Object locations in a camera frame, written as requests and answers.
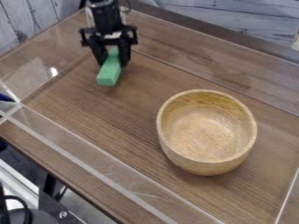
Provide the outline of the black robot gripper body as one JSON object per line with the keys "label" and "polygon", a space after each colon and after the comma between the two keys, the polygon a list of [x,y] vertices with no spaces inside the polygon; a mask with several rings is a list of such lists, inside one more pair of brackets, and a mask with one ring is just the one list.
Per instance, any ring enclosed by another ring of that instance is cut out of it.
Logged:
{"label": "black robot gripper body", "polygon": [[117,0],[88,0],[88,9],[95,25],[80,28],[81,45],[92,46],[99,43],[103,46],[137,44],[136,27],[125,24],[121,18],[121,10]]}

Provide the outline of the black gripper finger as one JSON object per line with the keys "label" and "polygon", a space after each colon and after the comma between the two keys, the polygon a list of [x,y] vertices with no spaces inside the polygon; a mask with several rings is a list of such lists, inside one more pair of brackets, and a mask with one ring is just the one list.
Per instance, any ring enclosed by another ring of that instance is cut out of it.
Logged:
{"label": "black gripper finger", "polygon": [[119,50],[117,57],[119,57],[120,66],[125,67],[128,64],[128,61],[131,60],[131,45],[125,39],[121,39],[119,41],[117,50]]}
{"label": "black gripper finger", "polygon": [[96,58],[97,64],[103,66],[108,58],[108,49],[99,42],[91,42],[89,48]]}

